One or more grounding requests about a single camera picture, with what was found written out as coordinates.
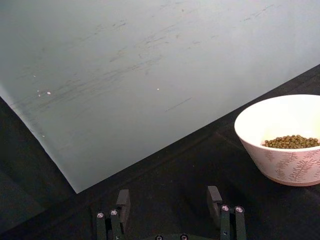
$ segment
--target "screw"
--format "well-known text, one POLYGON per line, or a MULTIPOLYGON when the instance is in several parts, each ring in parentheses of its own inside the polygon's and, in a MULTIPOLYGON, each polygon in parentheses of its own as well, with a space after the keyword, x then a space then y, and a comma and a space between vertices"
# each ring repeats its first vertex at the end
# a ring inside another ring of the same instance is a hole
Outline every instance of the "screw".
POLYGON ((188 236, 183 234, 180 236, 180 239, 181 240, 188 240, 188 236))
POLYGON ((227 211, 229 211, 229 207, 227 205, 223 205, 222 210, 227 212, 227 211))
POLYGON ((96 215, 96 217, 97 217, 98 219, 102 219, 102 218, 104 217, 103 212, 99 212, 99 213, 96 215))
POLYGON ((242 212, 244 211, 243 208, 240 207, 240 206, 236 206, 236 207, 235 207, 235 210, 236 210, 238 213, 242 213, 242 212))
POLYGON ((111 211, 111 215, 112 215, 112 216, 115 216, 115 215, 117 215, 117 214, 118 214, 118 211, 117 211, 117 210, 112 210, 112 211, 111 211))

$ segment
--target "dark background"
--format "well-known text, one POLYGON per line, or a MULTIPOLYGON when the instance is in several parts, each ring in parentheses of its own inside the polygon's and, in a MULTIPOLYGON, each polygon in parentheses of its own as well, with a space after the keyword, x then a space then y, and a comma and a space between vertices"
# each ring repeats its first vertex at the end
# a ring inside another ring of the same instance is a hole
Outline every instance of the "dark background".
POLYGON ((130 190, 128 239, 182 232, 214 238, 206 186, 215 185, 226 204, 245 208, 248 239, 318 240, 320 187, 267 179, 234 131, 249 105, 291 94, 319 95, 320 65, 78 195, 1 100, 1 227, 20 225, 0 238, 93 240, 97 212, 112 208, 121 189, 130 190))

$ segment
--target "bowl rim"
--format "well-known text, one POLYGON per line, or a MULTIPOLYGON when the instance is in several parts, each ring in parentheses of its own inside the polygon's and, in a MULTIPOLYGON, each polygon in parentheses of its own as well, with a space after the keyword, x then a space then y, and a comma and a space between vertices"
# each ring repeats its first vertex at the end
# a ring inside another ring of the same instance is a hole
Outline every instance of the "bowl rim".
POLYGON ((258 101, 248 107, 246 107, 243 111, 241 111, 239 113, 239 115, 236 117, 235 121, 234 121, 234 131, 235 133, 237 134, 237 136, 240 138, 241 141, 249 144, 249 145, 252 145, 256 148, 259 148, 259 149, 263 149, 263 150, 268 150, 268 151, 275 151, 275 152, 291 152, 291 153, 299 153, 299 152, 309 152, 309 151, 317 151, 317 150, 320 150, 320 146, 313 146, 313 147, 307 147, 307 148, 298 148, 298 149, 291 149, 291 148, 272 148, 272 147, 267 147, 267 146, 262 146, 262 145, 258 145, 258 144, 255 144, 255 143, 250 143, 246 140, 244 140, 238 133, 237 131, 237 128, 236 128, 236 124, 237 124, 237 120, 239 119, 239 116, 244 112, 246 111, 247 109, 261 103, 261 102, 265 102, 265 101, 269 101, 269 100, 274 100, 274 99, 278 99, 278 98, 285 98, 285 97, 292 97, 292 96, 313 96, 313 97, 319 97, 320 98, 320 95, 314 95, 314 94, 289 94, 289 95, 282 95, 282 96, 276 96, 276 97, 271 97, 271 98, 268 98, 268 99, 265 99, 265 100, 262 100, 262 101, 258 101))

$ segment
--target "black table surface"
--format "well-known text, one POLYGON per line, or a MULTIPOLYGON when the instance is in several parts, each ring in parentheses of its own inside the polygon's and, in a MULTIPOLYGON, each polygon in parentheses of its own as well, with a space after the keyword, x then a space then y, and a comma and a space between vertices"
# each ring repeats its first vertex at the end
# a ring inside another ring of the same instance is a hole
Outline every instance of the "black table surface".
POLYGON ((320 185, 291 187, 267 179, 234 131, 236 117, 249 105, 291 94, 320 95, 320 65, 5 232, 0 239, 94 240, 97 212, 109 211, 121 189, 130 191, 127 239, 171 233, 216 238, 206 186, 217 186, 226 204, 245 208, 248 239, 319 240, 320 185))

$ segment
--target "white bowl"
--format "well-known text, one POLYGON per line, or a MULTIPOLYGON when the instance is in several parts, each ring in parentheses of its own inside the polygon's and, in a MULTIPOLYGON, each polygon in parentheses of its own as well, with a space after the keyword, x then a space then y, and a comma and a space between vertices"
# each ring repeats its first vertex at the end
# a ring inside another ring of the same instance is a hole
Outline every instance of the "white bowl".
POLYGON ((255 165, 269 179, 289 186, 320 183, 320 146, 262 146, 265 140, 287 135, 320 139, 320 96, 298 94, 260 101, 239 114, 234 129, 255 165))

